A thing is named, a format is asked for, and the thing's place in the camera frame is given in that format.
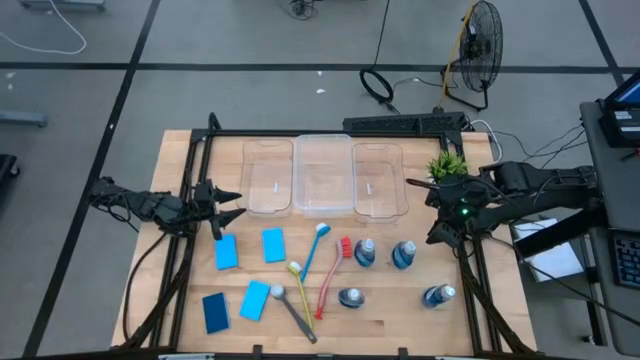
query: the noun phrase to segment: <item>toothbrush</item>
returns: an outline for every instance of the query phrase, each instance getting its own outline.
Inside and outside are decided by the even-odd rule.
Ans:
[[[324,235],[327,235],[331,228],[329,225],[325,223],[320,223],[316,226],[316,239],[313,240],[313,246],[311,246],[311,252],[309,253],[309,257],[307,258],[306,264],[304,264],[304,270],[302,270],[302,274],[300,274],[300,281],[304,282],[304,279],[307,277],[307,272],[309,271],[309,266],[311,266],[311,260],[313,259],[313,254],[316,252],[316,246],[318,246],[318,240]]]
[[[327,290],[329,289],[329,282],[333,277],[333,274],[336,272],[340,264],[342,263],[343,258],[350,258],[353,256],[353,251],[351,249],[351,239],[348,236],[343,237],[340,241],[336,241],[336,262],[333,263],[333,267],[329,274],[327,274],[327,278],[324,279],[324,283],[322,283],[322,289],[320,290],[320,296],[318,297],[318,307],[316,308],[316,314],[314,317],[316,319],[322,320],[322,310],[324,309],[324,304],[327,300]]]
[[[300,328],[300,330],[302,330],[302,332],[307,336],[307,338],[309,339],[309,341],[311,341],[312,344],[315,344],[316,342],[318,342],[318,339],[316,338],[315,334],[313,333],[309,325],[307,325],[307,323],[304,322],[304,320],[300,317],[300,315],[298,315],[298,313],[293,308],[293,306],[291,306],[291,303],[287,299],[287,291],[281,285],[273,285],[271,287],[271,296],[273,296],[274,298],[284,303],[285,307],[287,308],[287,310],[289,310],[289,313],[291,313],[291,315],[293,316],[293,319],[298,324],[298,327]]]
[[[309,324],[309,328],[313,329],[313,322],[311,321],[311,313],[309,312],[309,305],[307,304],[307,296],[304,294],[304,287],[302,286],[302,281],[300,280],[300,264],[295,261],[292,261],[291,264],[287,266],[289,272],[296,277],[298,280],[298,289],[300,290],[300,296],[302,297],[302,304],[304,305],[304,312],[307,317],[307,324]]]

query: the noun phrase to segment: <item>gray handle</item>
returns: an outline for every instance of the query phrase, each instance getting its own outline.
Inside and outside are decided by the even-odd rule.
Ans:
[[[293,318],[296,320],[296,322],[298,323],[298,327],[307,336],[309,341],[311,341],[312,344],[315,344],[316,342],[318,342],[318,338],[316,338],[316,336],[313,334],[313,331],[309,327],[309,324],[307,324],[304,321],[304,319],[301,318],[300,315],[298,315],[298,313],[296,312],[296,309],[294,309],[293,306],[291,306],[291,304],[289,303],[289,300],[287,300],[285,296],[282,297],[282,302],[284,303],[284,306],[286,306],[287,310],[289,310]]]

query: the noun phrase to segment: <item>green plant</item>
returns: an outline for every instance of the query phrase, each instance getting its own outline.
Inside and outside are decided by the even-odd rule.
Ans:
[[[429,172],[436,183],[447,175],[465,175],[467,171],[467,163],[461,156],[446,151],[429,163]]]

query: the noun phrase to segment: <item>electric fan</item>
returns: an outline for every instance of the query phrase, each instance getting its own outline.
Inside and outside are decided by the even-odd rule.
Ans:
[[[445,87],[445,93],[476,111],[484,110],[489,106],[487,90],[496,80],[502,62],[502,21],[493,4],[481,0],[473,6],[460,38],[459,56],[450,66],[454,70],[460,70],[469,89],[484,93],[484,106],[477,106],[451,95],[448,87]],[[445,70],[446,66],[441,71],[443,77]]]

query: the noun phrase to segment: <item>fan grille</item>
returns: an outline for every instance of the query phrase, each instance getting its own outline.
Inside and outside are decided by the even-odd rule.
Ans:
[[[482,92],[496,80],[502,62],[502,21],[493,4],[479,1],[460,41],[460,72],[467,87]]]

